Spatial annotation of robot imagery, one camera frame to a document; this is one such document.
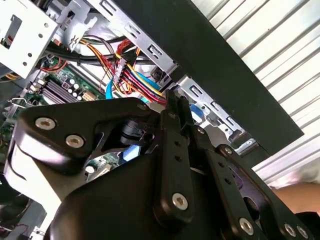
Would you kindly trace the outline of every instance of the wire connector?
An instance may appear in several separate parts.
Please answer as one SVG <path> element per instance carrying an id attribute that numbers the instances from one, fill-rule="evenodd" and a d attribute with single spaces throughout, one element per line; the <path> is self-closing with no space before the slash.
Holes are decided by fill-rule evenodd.
<path id="1" fill-rule="evenodd" d="M 119 82 L 119 78 L 120 78 L 120 76 L 121 76 L 126 64 L 127 64 L 126 60 L 121 58 L 120 61 L 119 61 L 118 66 L 116 67 L 115 74 L 113 76 L 113 82 L 114 83 L 117 84 Z"/>

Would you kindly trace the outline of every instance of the motherboard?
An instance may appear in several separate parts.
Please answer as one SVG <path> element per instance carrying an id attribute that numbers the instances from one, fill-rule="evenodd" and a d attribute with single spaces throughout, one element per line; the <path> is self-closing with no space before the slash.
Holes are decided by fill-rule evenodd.
<path id="1" fill-rule="evenodd" d="M 22 93 L 8 101 L 2 113 L 6 119 L 0 127 L 0 154 L 6 155 L 19 114 L 26 108 L 105 99 L 99 86 L 85 81 L 66 65 L 56 72 L 38 71 Z M 118 153 L 108 153 L 88 161 L 85 175 L 91 181 L 119 165 Z"/>

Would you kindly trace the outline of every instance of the white corrugated surface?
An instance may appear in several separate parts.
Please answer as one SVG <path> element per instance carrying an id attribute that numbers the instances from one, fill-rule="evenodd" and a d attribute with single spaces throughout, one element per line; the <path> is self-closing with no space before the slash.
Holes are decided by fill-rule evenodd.
<path id="1" fill-rule="evenodd" d="M 193 2 L 305 134 L 253 169 L 279 187 L 320 167 L 320 0 Z"/>

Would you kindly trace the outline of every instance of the skin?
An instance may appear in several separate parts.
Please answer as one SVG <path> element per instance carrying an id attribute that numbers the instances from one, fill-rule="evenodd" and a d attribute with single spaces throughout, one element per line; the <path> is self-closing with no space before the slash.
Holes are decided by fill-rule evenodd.
<path id="1" fill-rule="evenodd" d="M 273 189 L 279 199 L 294 213 L 320 213 L 320 184 L 298 183 Z"/>

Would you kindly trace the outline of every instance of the silver screw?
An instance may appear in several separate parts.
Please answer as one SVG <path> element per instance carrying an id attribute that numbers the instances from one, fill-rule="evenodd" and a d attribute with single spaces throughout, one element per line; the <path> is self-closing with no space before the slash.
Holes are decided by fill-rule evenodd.
<path id="1" fill-rule="evenodd" d="M 43 130 L 51 130 L 56 127 L 55 121 L 47 117 L 39 117 L 35 120 L 35 125 Z"/>
<path id="2" fill-rule="evenodd" d="M 137 107 L 140 108 L 141 110 L 146 110 L 147 109 L 147 107 L 145 105 L 142 105 L 142 104 L 138 104 Z"/>
<path id="3" fill-rule="evenodd" d="M 298 229 L 299 233 L 302 235 L 302 237 L 304 237 L 305 239 L 308 239 L 308 233 L 300 226 L 296 226 L 296 228 Z"/>
<path id="4" fill-rule="evenodd" d="M 186 210 L 188 208 L 188 201 L 181 193 L 176 192 L 172 195 L 173 204 L 180 210 Z"/>
<path id="5" fill-rule="evenodd" d="M 176 118 L 176 115 L 175 115 L 174 113 L 169 112 L 168 115 L 169 115 L 169 117 L 172 118 L 172 119 L 175 119 L 175 118 Z"/>
<path id="6" fill-rule="evenodd" d="M 201 133 L 201 134 L 205 134 L 205 130 L 203 130 L 201 127 L 199 127 L 199 126 L 198 126 L 198 128 L 197 128 L 197 129 L 198 129 L 198 132 L 199 132 L 199 133 Z"/>
<path id="7" fill-rule="evenodd" d="M 227 154 L 232 154 L 232 151 L 230 148 L 225 147 L 224 150 L 226 151 Z"/>
<path id="8" fill-rule="evenodd" d="M 296 237 L 297 236 L 296 235 L 296 231 L 288 223 L 284 224 L 284 228 L 292 237 Z"/>
<path id="9" fill-rule="evenodd" d="M 85 141 L 82 139 L 82 137 L 78 135 L 69 135 L 65 139 L 66 144 L 68 144 L 70 147 L 78 149 L 81 148 Z"/>
<path id="10" fill-rule="evenodd" d="M 240 227 L 246 234 L 252 236 L 254 234 L 254 228 L 252 227 L 251 223 L 245 219 L 244 217 L 240 218 L 239 220 Z"/>

